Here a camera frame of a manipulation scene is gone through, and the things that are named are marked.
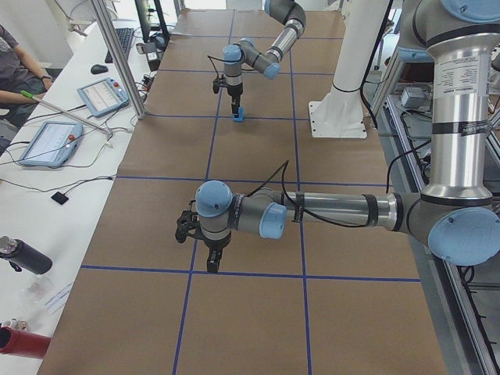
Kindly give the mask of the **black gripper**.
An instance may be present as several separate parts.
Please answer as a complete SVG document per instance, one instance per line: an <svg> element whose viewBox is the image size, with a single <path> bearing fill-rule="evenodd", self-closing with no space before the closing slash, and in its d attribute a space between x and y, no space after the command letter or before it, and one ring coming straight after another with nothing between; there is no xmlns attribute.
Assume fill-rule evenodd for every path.
<svg viewBox="0 0 500 375"><path fill-rule="evenodd" d="M220 262L223 257L223 249L230 244L231 236L222 239L205 239L204 243L209 249L206 260L206 269L209 273L217 273L220 268Z"/></svg>
<svg viewBox="0 0 500 375"><path fill-rule="evenodd" d="M241 96L243 94L243 83L227 86L227 93L231 97L231 113L236 115L236 104L241 103ZM237 116L242 116L242 107L238 106Z"/></svg>

